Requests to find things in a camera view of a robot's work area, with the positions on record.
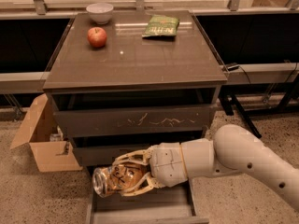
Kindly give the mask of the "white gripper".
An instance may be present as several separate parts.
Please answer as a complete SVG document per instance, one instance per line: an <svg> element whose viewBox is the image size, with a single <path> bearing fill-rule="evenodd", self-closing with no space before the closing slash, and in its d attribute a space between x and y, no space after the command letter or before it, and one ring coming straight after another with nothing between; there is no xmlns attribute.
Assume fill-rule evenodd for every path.
<svg viewBox="0 0 299 224"><path fill-rule="evenodd" d="M113 165L124 163L150 165L151 172L117 172L116 187L121 196L137 196L164 186L171 188L188 180L180 143L161 143L123 154L113 161Z"/></svg>

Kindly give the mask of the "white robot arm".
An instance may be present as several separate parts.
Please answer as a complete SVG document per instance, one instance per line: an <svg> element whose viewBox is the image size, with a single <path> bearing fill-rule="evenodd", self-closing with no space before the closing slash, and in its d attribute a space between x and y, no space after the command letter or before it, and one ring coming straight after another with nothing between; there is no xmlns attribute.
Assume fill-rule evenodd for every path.
<svg viewBox="0 0 299 224"><path fill-rule="evenodd" d="M294 210L299 210L299 170L252 133L234 124L220 127L212 140L161 143L119 156L114 163L148 166L146 191L174 187L199 176L244 173L264 183Z"/></svg>

